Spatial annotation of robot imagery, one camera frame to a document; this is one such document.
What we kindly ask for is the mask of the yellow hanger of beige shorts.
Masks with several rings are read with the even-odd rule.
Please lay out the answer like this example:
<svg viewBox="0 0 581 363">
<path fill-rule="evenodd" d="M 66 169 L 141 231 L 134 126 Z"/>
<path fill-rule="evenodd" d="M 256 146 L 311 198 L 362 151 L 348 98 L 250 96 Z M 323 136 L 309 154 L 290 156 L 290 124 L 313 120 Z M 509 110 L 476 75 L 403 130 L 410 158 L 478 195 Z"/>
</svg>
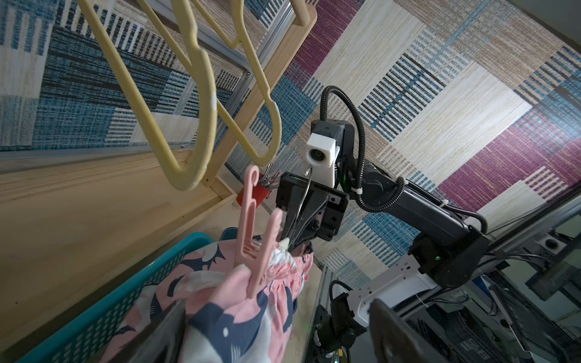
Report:
<svg viewBox="0 0 581 363">
<path fill-rule="evenodd" d="M 159 42 L 165 53 L 173 55 L 179 67 L 170 73 L 158 105 L 146 101 L 139 92 L 93 4 L 90 1 L 77 4 L 168 182 L 179 191 L 192 190 L 202 180 L 213 153 L 218 98 L 210 58 L 198 44 L 198 27 L 189 2 L 171 3 L 182 38 L 180 41 L 172 37 L 146 1 L 139 3 L 160 34 Z M 177 161 L 165 139 L 169 132 L 179 130 L 186 133 L 186 141 L 195 143 L 195 149 L 185 164 Z"/>
</svg>

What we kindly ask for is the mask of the white hanger of pink shorts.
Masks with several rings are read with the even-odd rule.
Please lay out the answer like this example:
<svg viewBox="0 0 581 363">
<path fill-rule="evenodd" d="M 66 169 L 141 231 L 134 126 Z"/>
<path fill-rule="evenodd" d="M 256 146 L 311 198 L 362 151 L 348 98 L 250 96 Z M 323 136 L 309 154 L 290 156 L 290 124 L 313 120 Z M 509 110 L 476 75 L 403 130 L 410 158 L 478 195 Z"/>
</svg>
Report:
<svg viewBox="0 0 581 363">
<path fill-rule="evenodd" d="M 288 252 L 291 252 L 294 248 L 294 233 L 313 178 L 313 168 L 311 166 L 306 171 L 306 177 L 308 178 L 306 185 L 292 184 L 288 195 L 287 216 L 281 235 L 283 240 L 287 240 L 286 250 Z"/>
</svg>

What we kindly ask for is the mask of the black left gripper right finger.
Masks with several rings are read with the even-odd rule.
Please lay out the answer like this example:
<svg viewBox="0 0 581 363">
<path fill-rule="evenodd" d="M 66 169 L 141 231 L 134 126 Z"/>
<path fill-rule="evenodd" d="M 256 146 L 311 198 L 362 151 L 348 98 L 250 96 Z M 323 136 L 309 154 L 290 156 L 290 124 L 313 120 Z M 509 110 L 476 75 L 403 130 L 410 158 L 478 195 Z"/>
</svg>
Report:
<svg viewBox="0 0 581 363">
<path fill-rule="evenodd" d="M 384 363 L 445 363 L 447 360 L 379 299 L 369 307 L 375 356 Z"/>
</svg>

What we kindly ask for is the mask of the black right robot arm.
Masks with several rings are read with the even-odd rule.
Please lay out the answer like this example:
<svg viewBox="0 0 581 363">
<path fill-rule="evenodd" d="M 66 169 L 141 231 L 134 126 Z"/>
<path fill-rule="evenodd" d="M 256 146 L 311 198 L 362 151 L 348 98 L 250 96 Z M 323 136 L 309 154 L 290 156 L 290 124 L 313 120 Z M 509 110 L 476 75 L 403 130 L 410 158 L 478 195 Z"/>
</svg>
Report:
<svg viewBox="0 0 581 363">
<path fill-rule="evenodd" d="M 469 211 L 367 161 L 363 120 L 336 86 L 322 91 L 320 118 L 311 126 L 304 157 L 306 175 L 283 174 L 276 197 L 286 214 L 282 235 L 290 250 L 336 236 L 350 201 L 418 231 L 393 266 L 364 287 L 332 296 L 328 308 L 316 309 L 305 361 L 336 362 L 369 333 L 379 362 L 442 362 L 443 356 L 395 308 L 435 288 L 453 290 L 468 282 L 489 244 L 485 218 L 473 227 L 464 221 Z"/>
</svg>

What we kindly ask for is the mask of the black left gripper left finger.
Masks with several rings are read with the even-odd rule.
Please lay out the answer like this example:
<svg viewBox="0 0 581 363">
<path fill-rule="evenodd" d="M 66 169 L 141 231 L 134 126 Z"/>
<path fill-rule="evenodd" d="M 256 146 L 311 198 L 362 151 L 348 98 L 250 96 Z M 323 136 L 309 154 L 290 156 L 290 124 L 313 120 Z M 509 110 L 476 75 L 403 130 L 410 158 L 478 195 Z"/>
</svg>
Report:
<svg viewBox="0 0 581 363">
<path fill-rule="evenodd" d="M 185 303 L 175 301 L 110 362 L 177 362 L 185 334 Z"/>
</svg>

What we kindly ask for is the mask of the yellow hanger of black shorts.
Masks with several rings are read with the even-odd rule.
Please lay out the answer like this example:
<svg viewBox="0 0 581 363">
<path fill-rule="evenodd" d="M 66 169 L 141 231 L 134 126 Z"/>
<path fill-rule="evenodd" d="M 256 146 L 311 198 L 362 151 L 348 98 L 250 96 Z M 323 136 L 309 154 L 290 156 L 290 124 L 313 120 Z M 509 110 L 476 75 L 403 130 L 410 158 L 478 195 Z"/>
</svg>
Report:
<svg viewBox="0 0 581 363">
<path fill-rule="evenodd" d="M 266 30 L 255 18 L 245 24 L 249 14 L 243 1 L 186 1 L 185 9 L 190 11 L 194 25 L 204 25 L 213 29 L 221 41 L 233 51 L 243 48 L 252 72 L 245 77 L 227 69 L 220 69 L 215 76 L 217 97 L 217 130 L 214 133 L 219 145 L 226 143 L 227 136 L 233 136 L 253 163 L 266 166 L 275 159 L 281 144 L 281 114 L 272 99 L 272 83 L 267 79 L 254 50 L 252 34 L 265 35 Z M 199 130 L 199 98 L 203 94 L 190 77 L 190 60 L 187 44 L 177 29 L 166 28 L 150 2 L 140 1 L 140 8 L 148 17 L 152 32 L 159 34 L 157 43 L 163 45 L 166 56 L 173 56 L 177 70 L 166 84 L 163 95 L 154 109 L 156 118 L 162 122 L 163 130 L 175 132 L 184 126 L 191 130 L 187 141 L 207 140 L 206 133 Z M 245 135 L 245 119 L 253 120 L 257 112 L 266 108 L 271 116 L 273 130 L 269 146 L 257 151 Z"/>
</svg>

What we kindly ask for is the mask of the pink patterned shorts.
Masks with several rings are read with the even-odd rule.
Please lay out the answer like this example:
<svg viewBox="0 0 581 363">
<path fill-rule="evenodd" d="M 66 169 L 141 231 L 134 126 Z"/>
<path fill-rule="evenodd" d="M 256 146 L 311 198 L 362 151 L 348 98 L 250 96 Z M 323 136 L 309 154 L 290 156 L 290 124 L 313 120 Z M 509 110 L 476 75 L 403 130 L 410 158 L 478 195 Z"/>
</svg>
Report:
<svg viewBox="0 0 581 363">
<path fill-rule="evenodd" d="M 236 246 L 213 242 L 185 255 L 160 283 L 143 287 L 101 361 L 112 361 L 176 301 L 185 304 L 180 362 L 282 361 L 313 252 L 276 247 L 260 290 L 249 298 L 251 272 L 235 265 Z"/>
</svg>

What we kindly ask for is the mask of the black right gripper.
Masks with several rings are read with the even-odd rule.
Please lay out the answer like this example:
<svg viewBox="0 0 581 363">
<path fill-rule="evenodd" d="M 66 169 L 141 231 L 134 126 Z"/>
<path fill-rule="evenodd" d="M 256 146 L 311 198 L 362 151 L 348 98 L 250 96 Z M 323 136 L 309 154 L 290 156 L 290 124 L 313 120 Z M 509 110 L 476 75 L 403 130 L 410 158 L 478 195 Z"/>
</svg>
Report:
<svg viewBox="0 0 581 363">
<path fill-rule="evenodd" d="M 339 233 L 349 195 L 286 172 L 281 176 L 275 204 L 286 213 L 282 237 L 294 250 L 317 237 L 332 240 Z"/>
</svg>

